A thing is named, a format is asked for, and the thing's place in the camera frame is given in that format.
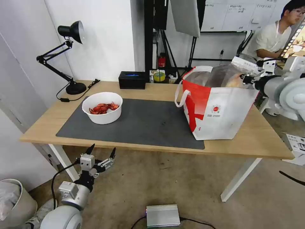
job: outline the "white table leg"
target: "white table leg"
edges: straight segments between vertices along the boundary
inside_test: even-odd
[[[235,190],[246,179],[246,177],[251,173],[251,171],[257,166],[261,159],[262,158],[247,159],[242,168],[237,172],[233,180],[229,183],[229,185],[220,195],[222,202],[226,202],[229,199],[229,197],[235,192]]]
[[[260,108],[258,109],[261,114],[264,112],[264,110],[266,110],[267,108],[270,108],[268,102],[269,102],[268,98],[265,98],[265,100],[262,102]]]
[[[49,146],[51,147],[52,151],[54,152],[57,159],[60,161],[61,165],[64,168],[72,164],[61,145],[49,144]],[[68,169],[66,169],[66,171],[73,181],[79,179],[79,175],[76,172],[74,167],[68,168]]]

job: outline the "gray mat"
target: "gray mat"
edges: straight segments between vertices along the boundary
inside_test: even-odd
[[[123,99],[119,119],[105,125],[93,123],[81,103],[56,136],[204,149],[203,141],[195,140],[191,133],[183,109],[167,101]]]

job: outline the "red and white bag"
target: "red and white bag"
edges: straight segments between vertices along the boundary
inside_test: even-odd
[[[194,72],[211,72],[210,66],[197,66],[184,75],[175,93],[175,104],[183,106],[196,140],[233,139],[258,94],[255,89],[204,87],[187,81]],[[178,94],[183,83],[180,104]]]

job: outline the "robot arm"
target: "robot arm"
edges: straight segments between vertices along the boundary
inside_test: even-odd
[[[94,179],[99,173],[105,172],[114,164],[115,150],[109,158],[101,161],[95,159],[91,152],[94,144],[84,154],[81,154],[80,178],[75,182],[64,181],[59,187],[62,194],[62,204],[49,212],[43,219],[41,229],[80,229],[82,225],[81,211],[87,205],[90,192],[93,190]]]
[[[305,71],[305,57],[288,58],[283,71],[283,76],[264,76],[255,80],[250,75],[241,75],[241,78],[243,83],[252,84],[268,97],[281,115],[294,120],[302,117],[305,121],[305,78],[300,79]]]

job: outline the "lamp base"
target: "lamp base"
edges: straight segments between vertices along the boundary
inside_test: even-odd
[[[81,94],[86,89],[87,89],[87,87],[85,84],[72,82],[66,87],[66,92],[68,94]]]

